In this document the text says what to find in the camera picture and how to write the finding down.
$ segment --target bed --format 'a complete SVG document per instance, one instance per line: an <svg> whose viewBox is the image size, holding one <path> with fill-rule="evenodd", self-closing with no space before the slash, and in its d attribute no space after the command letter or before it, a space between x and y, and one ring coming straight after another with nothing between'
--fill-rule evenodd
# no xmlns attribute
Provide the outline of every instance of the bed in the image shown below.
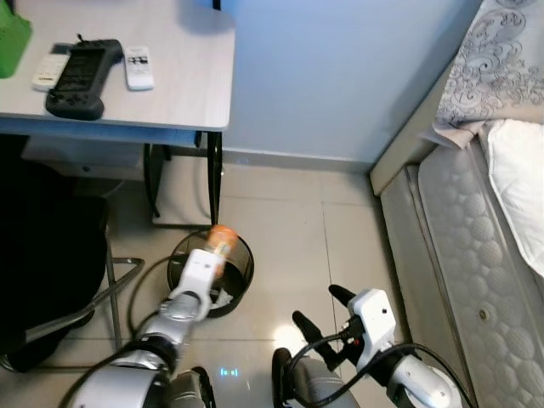
<svg viewBox="0 0 544 408"><path fill-rule="evenodd" d="M544 407L543 37L544 1L483 1L371 171L412 339L481 408Z"/></svg>

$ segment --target black trash can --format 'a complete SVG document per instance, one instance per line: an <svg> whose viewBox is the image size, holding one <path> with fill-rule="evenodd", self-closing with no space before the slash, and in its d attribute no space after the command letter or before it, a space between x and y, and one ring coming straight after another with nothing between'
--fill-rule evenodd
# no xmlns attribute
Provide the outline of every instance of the black trash can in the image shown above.
<svg viewBox="0 0 544 408"><path fill-rule="evenodd" d="M168 262L167 279L172 290L179 283L179 278L193 249L204 249L208 230L193 232L185 237L172 252L172 259ZM221 317L232 312L240 303L247 289L252 283L255 262L247 243L238 237L236 246L230 251L224 266L223 276L216 280L214 286L222 287L232 299L224 306L210 309L207 317Z"/></svg>

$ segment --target white table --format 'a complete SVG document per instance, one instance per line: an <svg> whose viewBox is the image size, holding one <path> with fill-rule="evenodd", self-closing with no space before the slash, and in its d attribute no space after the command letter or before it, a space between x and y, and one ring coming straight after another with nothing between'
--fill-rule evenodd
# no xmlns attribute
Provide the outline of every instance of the white table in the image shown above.
<svg viewBox="0 0 544 408"><path fill-rule="evenodd" d="M15 74L0 80L0 133L187 146L195 131L208 131L220 142L229 124L235 50L227 14L193 0L18 0L16 7L33 33ZM118 64L101 95L101 119L68 121L46 112L32 75L53 43L76 42L77 33L147 45L155 88L129 92Z"/></svg>

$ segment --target remote control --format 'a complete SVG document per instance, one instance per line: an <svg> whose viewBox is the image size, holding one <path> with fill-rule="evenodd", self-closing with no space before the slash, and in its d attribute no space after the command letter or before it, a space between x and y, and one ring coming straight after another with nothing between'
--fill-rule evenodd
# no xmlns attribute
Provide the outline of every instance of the remote control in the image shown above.
<svg viewBox="0 0 544 408"><path fill-rule="evenodd" d="M110 68L122 59L122 47L117 40L79 38L57 84L45 99L45 109L58 117L93 121L104 113L100 94Z"/></svg>
<svg viewBox="0 0 544 408"><path fill-rule="evenodd" d="M155 86L151 74L150 50L147 47L125 48L125 71L128 89L131 91L144 91Z"/></svg>
<svg viewBox="0 0 544 408"><path fill-rule="evenodd" d="M54 44L32 77L32 87L37 91L48 91L54 88L60 74L70 58L71 44Z"/></svg>

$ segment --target black game controller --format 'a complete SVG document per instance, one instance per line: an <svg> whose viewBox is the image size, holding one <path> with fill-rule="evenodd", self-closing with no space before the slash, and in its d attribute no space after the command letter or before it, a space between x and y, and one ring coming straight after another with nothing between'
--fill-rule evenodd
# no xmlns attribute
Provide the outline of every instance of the black game controller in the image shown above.
<svg viewBox="0 0 544 408"><path fill-rule="evenodd" d="M122 59L122 46L117 40L80 40L49 91L45 109L58 117L94 121L104 113L100 94L110 68Z"/></svg>

